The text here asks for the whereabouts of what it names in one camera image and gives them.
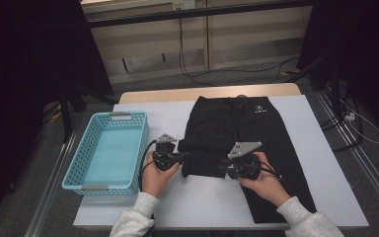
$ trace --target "sweatshirt sleeve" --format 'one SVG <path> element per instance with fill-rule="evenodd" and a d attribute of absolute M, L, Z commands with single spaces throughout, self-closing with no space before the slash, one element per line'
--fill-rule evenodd
<path fill-rule="evenodd" d="M 284 216 L 290 226 L 290 229 L 285 231 L 287 237 L 343 236 L 326 215 L 318 212 L 310 213 L 297 197 L 292 197 L 276 211 Z"/>
<path fill-rule="evenodd" d="M 113 226 L 110 237 L 142 236 L 153 226 L 152 213 L 159 200 L 146 193 L 139 193 L 133 209 L 124 209 Z"/>

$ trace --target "human hand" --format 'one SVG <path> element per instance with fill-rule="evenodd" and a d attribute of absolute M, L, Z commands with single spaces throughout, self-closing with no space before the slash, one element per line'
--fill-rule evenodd
<path fill-rule="evenodd" d="M 254 154 L 258 156 L 258 159 L 261 162 L 269 165 L 269 162 L 267 161 L 266 156 L 263 152 L 254 152 Z M 263 163 L 261 163 L 261 166 L 268 169 L 268 167 Z M 275 175 L 270 174 L 266 171 L 261 171 L 258 178 L 254 181 L 240 178 L 239 182 L 242 186 L 255 191 L 260 197 L 269 200 L 277 207 L 280 207 L 283 203 L 291 198 L 291 196 L 285 191 Z"/>
<path fill-rule="evenodd" d="M 146 169 L 143 171 L 142 192 L 158 198 L 168 185 L 169 180 L 178 172 L 180 164 L 176 163 L 167 171 L 159 170 L 153 162 L 153 151 L 146 157 Z"/>

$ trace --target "black horizontal bar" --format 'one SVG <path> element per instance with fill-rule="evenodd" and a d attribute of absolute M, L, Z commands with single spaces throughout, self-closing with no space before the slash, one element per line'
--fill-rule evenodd
<path fill-rule="evenodd" d="M 137 15 L 137 16 L 130 16 L 130 17 L 96 19 L 96 20 L 89 20 L 86 23 L 66 24 L 63 26 L 50 25 L 50 26 L 46 26 L 45 28 L 54 28 L 54 27 L 101 28 L 101 27 L 129 25 L 129 24 L 136 24 L 136 23 L 159 22 L 159 21 L 174 20 L 174 19 L 224 15 L 224 14 L 232 14 L 232 13 L 257 12 L 257 11 L 275 10 L 275 9 L 283 9 L 283 8 L 304 7 L 304 6 L 311 6 L 316 1 L 317 0 L 279 0 L 279 1 L 243 4 L 243 5 L 232 5 L 232 6 L 223 6 L 223 7 L 198 8 L 198 9 L 182 10 L 182 11 L 152 13 L 152 14 Z"/>

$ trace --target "folded black pants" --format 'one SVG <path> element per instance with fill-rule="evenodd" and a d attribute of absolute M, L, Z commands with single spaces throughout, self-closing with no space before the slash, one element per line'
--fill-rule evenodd
<path fill-rule="evenodd" d="M 198 98 L 189 115 L 185 138 L 178 146 L 180 152 L 191 152 L 183 176 L 224 178 L 218 164 L 238 141 L 260 141 L 263 146 L 256 151 L 264 152 L 275 172 L 282 175 L 289 194 L 297 196 L 309 211 L 316 211 L 284 122 L 267 97 Z M 250 189 L 242 190 L 255 223 L 285 222 L 272 203 Z"/>

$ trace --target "blue plastic basket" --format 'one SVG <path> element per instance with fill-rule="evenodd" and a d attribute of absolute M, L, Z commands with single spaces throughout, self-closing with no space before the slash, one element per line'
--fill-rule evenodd
<path fill-rule="evenodd" d="M 78 195 L 135 195 L 149 125 L 144 112 L 97 113 L 63 179 Z"/>

